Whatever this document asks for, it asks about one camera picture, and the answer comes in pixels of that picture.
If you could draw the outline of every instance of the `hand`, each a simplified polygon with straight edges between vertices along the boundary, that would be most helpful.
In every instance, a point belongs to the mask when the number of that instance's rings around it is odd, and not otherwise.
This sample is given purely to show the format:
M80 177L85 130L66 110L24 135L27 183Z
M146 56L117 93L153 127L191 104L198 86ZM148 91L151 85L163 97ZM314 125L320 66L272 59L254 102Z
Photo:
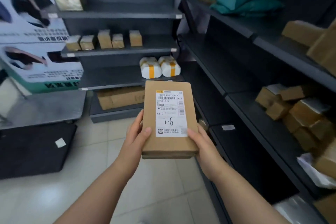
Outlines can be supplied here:
M151 128L142 129L143 117L144 111L141 110L133 124L128 127L120 153L112 164L127 180L134 175L140 162L142 147L152 132Z
M196 157L202 168L202 171L209 180L214 182L223 171L223 165L225 165L226 162L218 153L215 145L201 125L197 124L197 126L198 133L188 128L188 136L196 143L199 148L199 153Z

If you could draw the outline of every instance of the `person's left hand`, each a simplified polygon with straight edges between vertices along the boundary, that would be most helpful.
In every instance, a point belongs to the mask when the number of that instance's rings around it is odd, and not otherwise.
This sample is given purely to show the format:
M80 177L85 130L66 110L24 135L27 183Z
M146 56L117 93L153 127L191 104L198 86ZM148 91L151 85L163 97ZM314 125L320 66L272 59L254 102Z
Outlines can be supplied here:
M141 110L133 124L127 129L126 139L118 157L112 164L127 180L134 175L140 162L142 147L152 132L149 127L142 129L143 117L144 111Z

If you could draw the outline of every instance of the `person's right hand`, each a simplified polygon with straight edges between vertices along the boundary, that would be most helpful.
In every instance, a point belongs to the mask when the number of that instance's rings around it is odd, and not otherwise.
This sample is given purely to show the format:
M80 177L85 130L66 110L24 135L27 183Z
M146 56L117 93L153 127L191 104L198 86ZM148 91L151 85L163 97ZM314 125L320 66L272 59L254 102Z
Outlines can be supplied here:
M205 130L201 127L201 125L197 125L198 133L188 128L188 136L196 143L199 148L199 153L196 157L202 168L202 171L209 180L215 181L223 171L223 165L225 165L226 162L218 153L215 145L208 137Z

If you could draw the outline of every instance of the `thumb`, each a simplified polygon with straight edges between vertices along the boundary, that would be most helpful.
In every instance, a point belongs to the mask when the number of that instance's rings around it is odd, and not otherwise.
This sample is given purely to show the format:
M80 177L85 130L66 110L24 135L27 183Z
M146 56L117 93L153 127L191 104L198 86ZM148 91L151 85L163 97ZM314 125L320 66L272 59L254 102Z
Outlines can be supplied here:
M152 129L150 127L142 129L141 132L136 137L134 143L136 143L137 145L139 145L139 147L142 148L144 146L146 140L151 135L151 132L152 132Z
M188 136L196 143L198 148L201 148L201 146L204 142L204 138L202 137L202 135L199 134L199 133L196 133L195 131L191 130L190 128L188 128L187 133L188 133Z

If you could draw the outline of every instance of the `black mat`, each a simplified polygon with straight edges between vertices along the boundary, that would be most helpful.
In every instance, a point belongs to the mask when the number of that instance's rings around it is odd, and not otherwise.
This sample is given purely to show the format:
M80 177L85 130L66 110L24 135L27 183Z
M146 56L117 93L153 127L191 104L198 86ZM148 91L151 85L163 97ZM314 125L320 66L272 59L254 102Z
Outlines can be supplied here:
M61 122L0 131L0 179L61 171L76 129ZM60 138L66 145L58 148Z

